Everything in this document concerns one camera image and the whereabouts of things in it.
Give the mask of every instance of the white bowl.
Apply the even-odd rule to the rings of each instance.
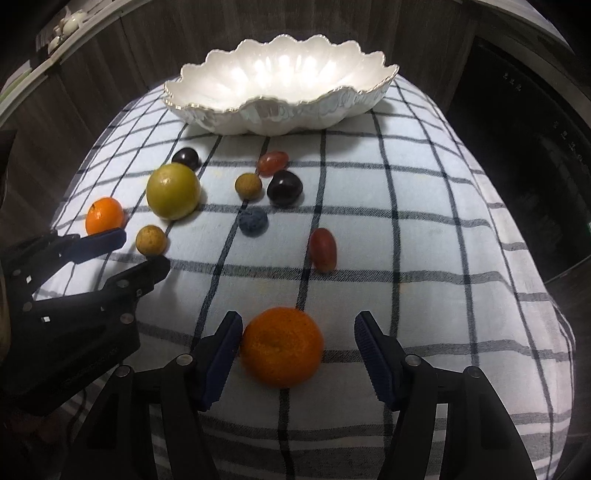
[[[243,40],[231,52],[212,50],[201,65],[184,65],[180,80],[165,82],[163,100],[210,132],[271,137],[365,113],[398,69],[384,66],[381,51],[365,54],[352,40],[336,45],[322,35],[279,35],[269,43]]]

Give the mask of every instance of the screw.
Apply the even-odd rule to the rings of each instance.
[[[121,317],[119,317],[119,320],[121,320],[121,323],[128,325],[134,321],[134,316],[130,313],[124,313]]]
[[[404,361],[411,367],[418,367],[422,362],[421,357],[418,355],[407,355]]]
[[[478,367],[468,367],[468,375],[472,378],[480,378],[482,376],[482,370]]]
[[[179,365],[188,365],[192,361],[193,361],[193,357],[191,355],[189,355],[188,353],[183,353],[182,355],[179,355],[177,357],[177,363]]]
[[[119,377],[119,378],[123,378],[123,377],[127,377],[127,375],[129,375],[129,372],[131,372],[131,369],[129,368],[129,366],[121,365],[121,366],[117,367],[117,370],[115,370],[115,375],[117,375],[117,377]]]

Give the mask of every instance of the table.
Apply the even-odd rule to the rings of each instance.
[[[172,270],[138,306],[142,346],[128,359],[135,369],[189,351],[228,310],[247,323],[272,306],[298,306],[325,338],[318,372],[292,389],[260,385],[234,363],[222,398],[202,415],[223,478],[376,478],[395,415],[376,399],[353,338],[353,320],[366,309],[408,353],[435,367],[480,366],[538,477],[551,478],[570,421],[574,337],[502,199],[431,99],[398,76],[372,111],[327,131],[218,137],[182,123],[161,92],[131,102],[113,120],[54,218],[60,234],[84,234],[90,204],[113,196],[128,215],[126,245],[64,267],[39,298],[100,288],[143,260],[136,232],[160,225]],[[203,160],[202,204],[166,223],[150,211],[145,186],[185,146]],[[269,228],[248,238],[237,229],[234,181],[271,150],[289,153],[303,197],[287,210],[260,200]],[[331,275],[310,269],[306,256],[317,226],[337,241]],[[64,404],[70,435],[107,377]],[[437,478],[443,454],[440,407],[428,478]],[[159,475],[170,477],[157,409],[152,420]]]

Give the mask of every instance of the checkered tablecloth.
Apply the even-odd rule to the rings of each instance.
[[[283,137],[219,137],[185,125],[159,100],[158,87],[130,103],[85,159],[54,225],[85,233],[91,203],[124,206],[124,248],[68,265],[39,298],[100,288],[143,257],[137,231],[160,225],[170,246],[168,278],[144,297],[142,346],[129,359],[157,368],[213,333],[228,310],[248,323],[272,306],[297,306],[320,326],[326,351],[316,375],[274,390],[236,361],[219,402],[202,415],[223,478],[376,478],[396,415],[375,397],[353,338],[353,320],[370,310],[407,352],[436,367],[480,366],[511,414],[540,479],[560,459],[573,398],[574,338],[547,294],[511,215],[440,110],[398,76],[376,107],[326,131]],[[191,146],[201,156],[200,207],[165,223],[149,209],[151,172]],[[259,238],[238,230],[246,206],[235,179],[261,153],[284,150],[304,184],[297,206],[269,213]],[[307,241],[322,226],[335,236],[337,270],[310,268]],[[74,435],[108,374],[68,401]],[[428,477],[443,454],[440,406]],[[161,415],[152,411],[161,478],[170,477]]]

